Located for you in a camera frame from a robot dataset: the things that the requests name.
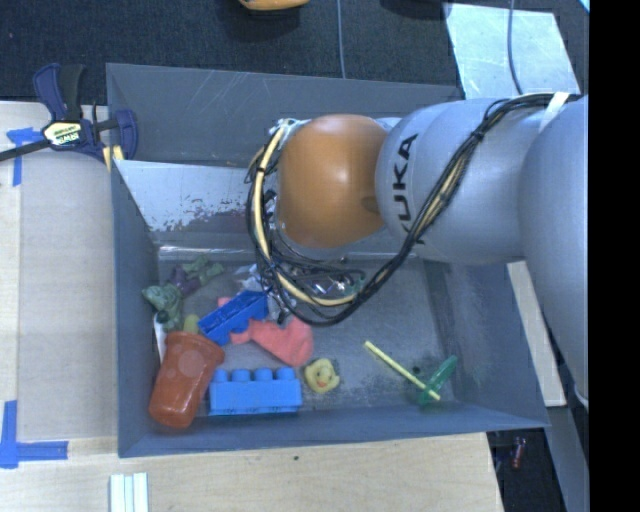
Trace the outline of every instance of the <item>yellow toy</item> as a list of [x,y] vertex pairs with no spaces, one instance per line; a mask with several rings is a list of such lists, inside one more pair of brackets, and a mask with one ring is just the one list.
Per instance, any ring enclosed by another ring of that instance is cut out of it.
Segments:
[[328,359],[314,361],[304,369],[304,380],[316,393],[326,393],[340,384],[340,377]]

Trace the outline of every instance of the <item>black cable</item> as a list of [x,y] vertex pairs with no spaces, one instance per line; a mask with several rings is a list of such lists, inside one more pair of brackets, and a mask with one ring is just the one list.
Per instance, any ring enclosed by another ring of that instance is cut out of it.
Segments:
[[[267,242],[269,243],[271,258],[269,258],[267,254],[264,254],[258,244],[253,227],[251,226],[251,204],[253,194],[255,193],[254,181],[247,200],[247,225],[253,242],[256,245],[258,267],[260,269],[260,275],[264,277],[263,286],[265,287],[265,290],[269,289],[272,293],[275,293],[280,302],[283,303],[292,314],[311,326],[326,327],[335,325],[352,315],[360,306],[373,297],[391,278],[395,271],[402,266],[411,253],[414,245],[424,236],[429,227],[433,225],[439,215],[446,209],[459,188],[476,147],[482,142],[489,130],[514,110],[522,108],[546,108],[553,96],[554,95],[552,93],[530,94],[513,99],[498,100],[489,105],[480,124],[458,147],[447,163],[445,169],[440,174],[436,185],[431,189],[431,192],[425,199],[418,215],[416,216],[416,220],[407,232],[405,240],[398,253],[393,258],[385,262],[376,271],[372,278],[369,279],[369,281],[362,286],[360,291],[356,293],[355,298],[351,302],[344,305],[327,307],[315,301],[312,303],[300,301],[299,304],[298,302],[294,304],[289,293],[279,282],[278,274],[283,276],[289,282],[295,283],[299,287],[304,286],[307,290],[306,295],[313,301],[314,293],[312,292],[314,292],[314,290],[303,282],[303,278],[312,278],[314,271],[319,271],[320,273],[326,273],[328,271],[338,273],[339,275],[345,275],[349,272],[357,272],[364,275],[364,272],[357,269],[341,269],[331,265],[324,265],[301,255],[291,257],[281,253],[272,243],[272,236],[270,234],[271,228],[268,221],[265,221],[265,215],[262,217],[263,228],[265,236],[267,237]],[[570,95],[568,101],[575,101],[578,98],[579,95]],[[292,274],[289,270],[296,268],[300,269],[303,273],[309,273],[307,275],[298,276]],[[302,308],[306,308],[306,310],[311,312],[314,316],[304,312]],[[327,309],[332,311],[338,310],[338,312],[335,314],[326,314],[325,311]]]
[[336,7],[338,9],[338,52],[340,57],[340,72],[342,78],[347,78],[347,73],[344,69],[344,47],[342,45],[342,6],[340,0],[336,0]]
[[513,84],[516,86],[516,90],[518,94],[524,94],[522,87],[520,86],[520,81],[518,80],[518,75],[516,74],[516,68],[513,64],[513,48],[512,48],[512,32],[513,32],[513,11],[515,10],[515,0],[511,0],[511,5],[509,7],[509,22],[507,25],[507,54],[509,56],[509,70],[511,71],[511,78],[513,80]]

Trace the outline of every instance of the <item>orange object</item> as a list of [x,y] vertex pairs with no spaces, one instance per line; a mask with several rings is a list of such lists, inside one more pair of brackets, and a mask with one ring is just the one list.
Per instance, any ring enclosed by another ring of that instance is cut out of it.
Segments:
[[187,428],[195,418],[224,351],[204,336],[186,331],[167,335],[167,351],[156,377],[149,414],[163,425]]
[[[229,297],[218,299],[218,307],[223,306]],[[313,354],[313,332],[311,327],[297,317],[293,317],[283,329],[268,320],[249,320],[249,328],[240,333],[229,333],[234,345],[255,341],[289,366],[302,366]]]
[[252,11],[275,11],[300,7],[309,0],[240,0],[240,3]]
[[310,249],[335,248],[383,225],[375,172],[387,132],[373,119],[331,114],[312,119],[279,159],[278,228]]

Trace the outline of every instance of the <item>blue tape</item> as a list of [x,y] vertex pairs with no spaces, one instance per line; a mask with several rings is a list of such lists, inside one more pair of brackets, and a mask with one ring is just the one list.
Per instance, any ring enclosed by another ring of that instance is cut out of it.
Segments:
[[[29,144],[31,142],[40,142],[44,139],[42,133],[33,128],[19,128],[17,130],[9,130],[7,137],[13,142],[16,147],[20,147],[23,144]],[[13,162],[13,186],[16,187],[22,183],[22,157],[16,157]]]
[[18,402],[4,403],[2,437],[0,437],[0,468],[15,469],[22,461],[66,460],[69,441],[19,443],[16,440]]

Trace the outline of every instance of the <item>green toy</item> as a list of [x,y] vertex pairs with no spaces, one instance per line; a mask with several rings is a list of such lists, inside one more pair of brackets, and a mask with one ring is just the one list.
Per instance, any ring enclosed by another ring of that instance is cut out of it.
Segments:
[[385,354],[382,350],[376,347],[370,341],[364,342],[365,348],[369,349],[375,355],[377,355],[380,359],[382,359],[385,363],[387,363],[391,368],[397,371],[400,375],[402,375],[407,380],[413,382],[416,386],[422,389],[422,393],[420,393],[420,397],[418,401],[420,405],[426,405],[433,400],[440,400],[440,395],[438,391],[444,385],[444,383],[449,379],[453,371],[456,369],[456,365],[458,364],[458,358],[456,356],[448,357],[436,370],[436,372],[431,376],[431,378],[426,382],[422,382],[415,375],[413,375],[409,370],[399,365],[396,361],[391,359],[387,354]]
[[209,263],[202,254],[192,263],[177,265],[165,284],[149,286],[142,290],[142,295],[158,310],[156,318],[165,332],[180,330],[184,298],[223,271],[222,265]]

